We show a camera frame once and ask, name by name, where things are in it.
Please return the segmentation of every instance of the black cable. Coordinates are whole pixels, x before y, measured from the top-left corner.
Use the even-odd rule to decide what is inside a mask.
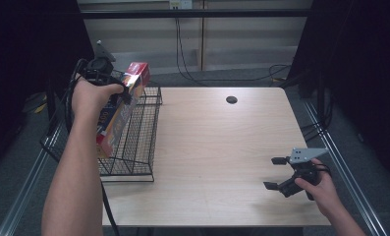
[[[116,236],[119,236],[118,225],[115,222],[114,215],[112,214],[111,206],[109,205],[108,196],[106,195],[105,187],[103,187],[102,181],[100,181],[100,185],[102,186],[102,196],[103,196],[103,204],[105,205],[106,214],[108,215],[109,222],[111,222],[112,229]]]
[[[311,131],[305,133],[305,134],[303,135],[303,137],[306,137],[306,136],[308,136],[309,134],[313,133],[314,130],[316,130],[316,129],[317,129],[317,128],[313,128]]]
[[[249,79],[249,80],[225,80],[225,79],[222,79],[222,80],[196,80],[192,75],[191,73],[189,72],[188,70],[188,67],[186,65],[186,60],[185,60],[185,56],[184,56],[184,53],[183,53],[183,44],[182,44],[182,37],[181,37],[181,34],[180,34],[180,21],[178,18],[175,19],[176,20],[176,61],[177,61],[177,69],[179,70],[179,73],[186,79],[186,80],[189,80],[189,81],[192,81],[192,82],[195,82],[196,84],[200,85],[200,86],[203,86],[203,87],[207,87],[207,85],[205,84],[202,84],[201,82],[220,82],[220,81],[223,81],[223,82],[233,82],[233,81],[240,81],[240,82],[247,82],[247,81],[259,81],[259,80],[263,80],[263,79],[267,79],[267,78],[272,78],[273,75],[281,72],[281,71],[284,71],[285,69],[287,68],[290,68],[291,65],[272,65],[269,69],[268,69],[268,76],[264,76],[264,77],[260,77],[260,78],[255,78],[255,79]],[[188,76],[186,77],[186,75],[180,70],[180,63],[179,63],[179,45],[180,45],[180,54],[182,56],[182,60],[183,60],[183,64],[184,64],[184,67],[185,67],[185,71],[186,73],[188,74]],[[283,67],[282,69],[274,72],[274,73],[271,73],[271,69],[274,68],[274,67]]]
[[[72,96],[73,96],[73,91],[75,90],[76,83],[78,82],[79,79],[76,78],[76,74],[80,74],[81,70],[84,68],[85,65],[87,65],[86,60],[80,59],[78,61],[78,63],[75,66],[75,70],[73,71],[73,74],[70,78],[69,87],[67,88],[66,105],[65,105],[65,122],[66,122],[66,129],[68,134],[70,134],[70,131],[72,130],[72,126],[73,126]]]
[[[292,67],[291,65],[272,65],[270,66],[270,68],[268,68],[268,74],[270,74],[270,77],[271,77],[271,81],[270,81],[270,84],[268,85],[269,87],[272,87],[273,83],[274,83],[274,78],[272,77],[274,74],[271,73],[271,69],[273,69],[274,67],[284,67],[284,69],[286,68],[289,68],[289,67]]]
[[[335,55],[335,50],[336,50],[336,48],[337,48],[337,46],[338,46],[338,44],[339,44],[340,37],[342,36],[342,34],[343,34],[343,32],[344,32],[345,23],[347,22],[347,20],[349,19],[350,15],[351,15],[351,10],[352,10],[353,6],[354,6],[354,0],[351,0],[351,3],[350,3],[350,5],[349,5],[349,7],[348,7],[348,10],[347,10],[347,15],[346,15],[346,17],[345,17],[345,20],[344,20],[343,24],[341,25],[341,28],[340,28],[339,33],[338,33],[338,36],[337,36],[336,39],[335,39],[335,43],[333,44],[333,47],[332,47],[331,53],[330,53],[330,55],[329,55],[329,58],[327,59],[327,61],[326,61],[326,63],[325,63],[325,66],[322,65],[321,71],[326,71],[326,67],[327,67],[328,65],[330,65],[331,62],[332,62],[332,60],[333,60],[333,57],[334,57],[334,55]],[[330,106],[330,107],[328,108],[328,113],[327,113],[328,116],[325,115],[324,121],[321,121],[322,124],[323,124],[323,129],[322,129],[320,132],[318,132],[317,135],[320,135],[322,132],[324,132],[324,131],[327,129],[327,127],[330,125],[330,122],[332,121],[333,96],[331,95],[330,98],[331,98],[331,100],[329,101],[329,106]]]
[[[281,71],[284,71],[286,70],[287,68],[289,68],[290,66],[288,67],[285,67],[285,68],[282,68],[276,72],[274,72],[272,75],[274,74],[277,74]],[[241,81],[241,82],[251,82],[251,81],[260,81],[260,80],[264,80],[264,79],[267,79],[267,78],[270,78],[272,75],[268,75],[268,76],[263,76],[263,77],[259,77],[259,78],[255,78],[255,79],[247,79],[247,80],[225,80],[225,79],[222,79],[222,80],[198,80],[199,82],[206,82],[206,81],[213,81],[213,82],[217,82],[217,81],[225,81],[225,82],[233,82],[233,81]]]
[[[183,72],[180,70],[180,65],[179,65],[179,44],[180,44],[180,53],[182,55],[183,64],[185,66],[186,73],[188,74],[189,77],[186,77],[186,75],[183,74]],[[198,84],[200,86],[207,87],[206,85],[204,85],[204,84],[200,83],[199,81],[195,80],[195,78],[193,78],[193,76],[188,71],[188,68],[186,66],[185,56],[184,56],[184,53],[183,53],[182,38],[180,37],[180,22],[179,22],[178,18],[176,18],[176,62],[177,62],[177,69],[179,70],[179,73],[186,80],[195,82],[196,84]]]
[[[318,122],[316,122],[316,123],[311,123],[311,124],[309,124],[309,125],[305,125],[305,126],[301,126],[301,130],[304,130],[304,129],[307,129],[307,128],[310,128],[310,127],[312,127],[313,129],[314,129],[314,126],[315,125],[318,125],[318,124],[320,124],[321,122],[320,121],[318,121]]]
[[[332,176],[332,172],[330,171],[329,166],[325,164],[315,164],[315,166],[323,166],[324,168],[317,168],[317,171],[326,171],[330,176]]]
[[[325,132],[327,130],[327,128],[329,127],[329,125],[331,124],[332,122],[332,117],[333,117],[333,105],[334,105],[334,102],[335,102],[335,98],[334,96],[331,94],[330,95],[330,100],[329,100],[329,103],[328,103],[328,106],[326,108],[326,111],[325,111],[325,122],[324,122],[324,126],[322,127],[322,129],[320,131],[317,132],[317,134],[313,135],[312,137],[306,139],[306,142],[309,142],[310,140],[316,138],[318,135],[322,134],[323,132]],[[318,121],[316,123],[313,123],[311,125],[306,125],[304,127],[301,127],[301,129],[305,129],[307,127],[311,127],[311,126],[316,126],[316,125],[320,125],[320,124],[323,124],[321,121]],[[304,137],[306,137],[307,135],[311,134],[314,129],[308,133],[306,133],[304,135]]]

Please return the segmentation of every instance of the wire basket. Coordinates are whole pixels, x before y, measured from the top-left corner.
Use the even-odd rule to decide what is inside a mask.
[[[66,95],[40,139],[42,148],[56,161],[60,160],[69,136],[64,116],[65,98]],[[160,87],[146,87],[123,130],[120,142],[114,148],[113,156],[98,159],[102,181],[154,181],[154,149],[161,104]]]

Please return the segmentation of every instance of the red box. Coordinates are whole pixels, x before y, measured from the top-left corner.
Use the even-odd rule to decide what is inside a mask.
[[[117,147],[125,125],[127,124],[134,107],[139,101],[139,97],[143,94],[145,86],[150,79],[148,64],[145,62],[133,62],[127,70],[123,83],[129,88],[132,100],[130,104],[120,102],[116,109],[106,109],[105,107],[98,122],[98,134],[96,136],[96,150],[98,158],[108,158],[113,156],[114,150]]]

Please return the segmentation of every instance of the aluminum rail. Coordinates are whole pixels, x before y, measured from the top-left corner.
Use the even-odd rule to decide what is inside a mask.
[[[55,131],[55,135],[51,139],[48,138],[45,141],[45,143],[48,145],[57,142],[61,130],[62,130],[62,126],[61,124],[59,124]],[[7,215],[5,216],[0,226],[0,236],[14,235],[15,230],[17,229],[17,226],[24,214],[24,211],[27,208],[27,204],[29,203],[31,194],[35,189],[39,176],[41,175],[41,172],[45,164],[47,163],[47,159],[48,159],[48,153],[42,148],[40,153],[38,154],[38,157],[31,171],[29,172],[26,181],[23,184],[23,187],[18,193],[17,198],[11,205],[10,210],[8,211]]]
[[[228,10],[82,10],[79,13],[45,12],[19,13],[19,15],[42,18],[81,18],[81,19],[150,19],[150,18],[295,18],[335,16],[339,10],[311,9],[228,9]]]

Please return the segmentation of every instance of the hand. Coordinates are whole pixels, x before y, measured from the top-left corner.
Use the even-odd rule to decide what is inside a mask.
[[[322,162],[316,158],[313,159],[312,162],[314,164],[322,164]],[[332,178],[327,172],[319,171],[319,183],[316,186],[302,178],[297,178],[295,183],[313,195],[320,212],[326,217],[334,214],[335,210],[343,208],[338,194],[336,193]]]
[[[72,98],[72,109],[75,119],[98,119],[100,110],[106,105],[109,96],[121,93],[124,90],[120,85],[97,87],[80,78],[75,87]]]

